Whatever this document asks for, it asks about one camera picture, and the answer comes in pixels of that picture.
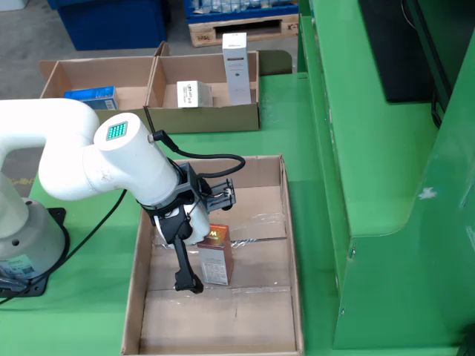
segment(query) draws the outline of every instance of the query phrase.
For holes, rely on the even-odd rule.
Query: open cardboard box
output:
[[[147,106],[156,129],[169,134],[203,131],[257,131],[259,119],[259,52],[248,52],[252,103],[231,106],[223,54],[157,58]],[[177,108],[177,82],[211,85],[213,108]]]
[[[167,56],[169,47],[162,42],[153,56],[110,57],[41,61],[39,70],[46,85],[41,99],[62,98],[67,90],[115,86],[118,110],[96,110],[100,122],[113,115],[132,112],[146,121],[146,104],[151,74],[158,56]]]
[[[97,110],[100,122],[122,112],[138,115],[150,129],[143,109],[149,106],[156,130],[187,132],[260,129],[260,76],[292,72],[292,57],[282,50],[249,52],[252,104],[229,106],[222,54],[169,56],[165,42],[153,56],[41,61],[47,83],[42,99],[62,98],[67,90],[114,85],[119,110]],[[176,82],[200,80],[213,88],[213,108],[177,108]]]
[[[222,171],[226,160],[191,160],[196,172]],[[128,293],[121,354],[279,355],[303,352],[300,295],[289,192],[281,156],[246,158],[232,175],[237,203],[213,211],[210,222],[228,225],[234,267],[229,286],[205,284],[202,294],[176,292],[173,250],[152,245],[142,214]],[[195,247],[194,272],[202,278]]]

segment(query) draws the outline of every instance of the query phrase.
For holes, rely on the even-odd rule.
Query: concrete floor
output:
[[[168,43],[171,55],[219,53],[220,46],[193,48],[182,0],[169,0],[171,24]],[[148,56],[154,48],[137,50],[76,51],[56,11],[47,0],[30,0],[19,11],[0,13],[0,99],[38,98],[45,85],[38,70],[43,59],[74,59],[109,56]],[[280,49],[297,56],[297,38],[249,42],[250,50]],[[41,149],[22,149],[10,153],[2,168],[23,197],[30,193],[38,171]]]

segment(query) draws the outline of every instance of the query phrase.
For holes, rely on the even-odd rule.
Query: blue product box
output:
[[[79,100],[94,110],[117,110],[116,87],[65,91],[66,99]]]

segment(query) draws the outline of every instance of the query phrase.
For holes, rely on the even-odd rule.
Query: blue crate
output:
[[[186,22],[227,21],[298,13],[298,5],[284,0],[183,0]]]
[[[158,47],[170,19],[166,0],[48,0],[77,50]]]

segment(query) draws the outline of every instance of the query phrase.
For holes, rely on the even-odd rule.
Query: green table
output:
[[[202,154],[283,154],[307,343],[314,349],[330,345],[338,302],[308,87],[306,74],[263,77],[262,131],[182,134],[173,139],[183,150]],[[73,245],[101,220],[118,196],[119,192],[111,192],[62,202],[49,197],[38,181],[31,192],[32,199],[47,207],[68,210],[65,225]],[[119,354],[139,214],[140,207],[127,194],[94,238],[51,277],[43,297],[13,300],[0,308],[0,355],[83,356],[84,349],[87,355]]]

